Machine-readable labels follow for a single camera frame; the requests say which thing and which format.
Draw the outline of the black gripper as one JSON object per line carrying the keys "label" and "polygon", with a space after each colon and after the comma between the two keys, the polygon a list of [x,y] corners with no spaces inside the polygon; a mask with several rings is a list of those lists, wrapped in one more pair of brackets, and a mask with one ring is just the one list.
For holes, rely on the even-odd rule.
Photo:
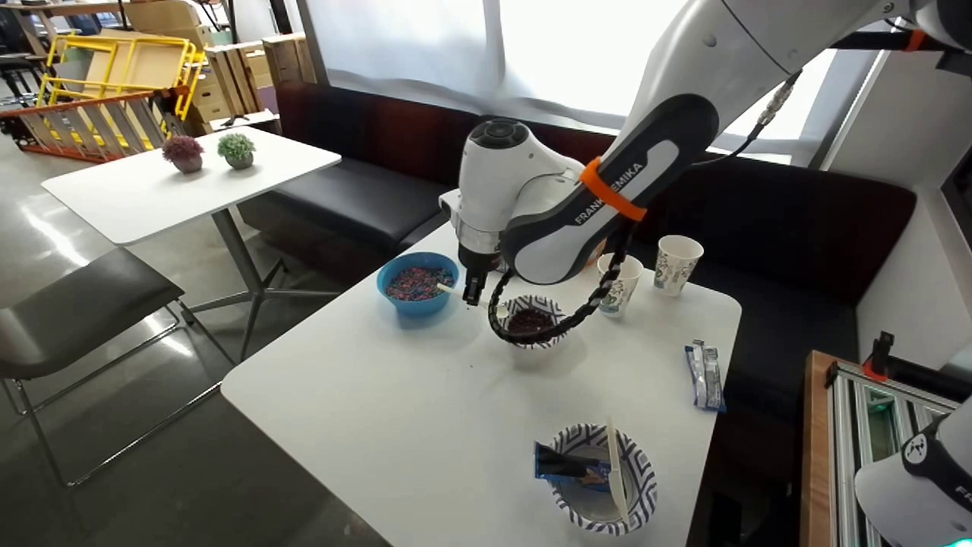
{"label": "black gripper", "polygon": [[487,276],[497,267],[494,254],[475,253],[468,247],[459,248],[459,262],[466,267],[466,287],[462,287],[462,301],[476,306],[479,296],[487,288]]}

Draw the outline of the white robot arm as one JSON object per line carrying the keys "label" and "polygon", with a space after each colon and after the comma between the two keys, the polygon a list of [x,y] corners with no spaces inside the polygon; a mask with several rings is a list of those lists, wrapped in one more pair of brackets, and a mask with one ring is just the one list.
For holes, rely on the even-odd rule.
{"label": "white robot arm", "polygon": [[744,111],[877,17],[972,48],[970,0],[689,0],[597,161],[554,151],[526,122],[483,118],[466,136],[454,210],[462,297],[476,303],[497,266],[534,287],[572,280],[597,244],[623,221],[638,226]]}

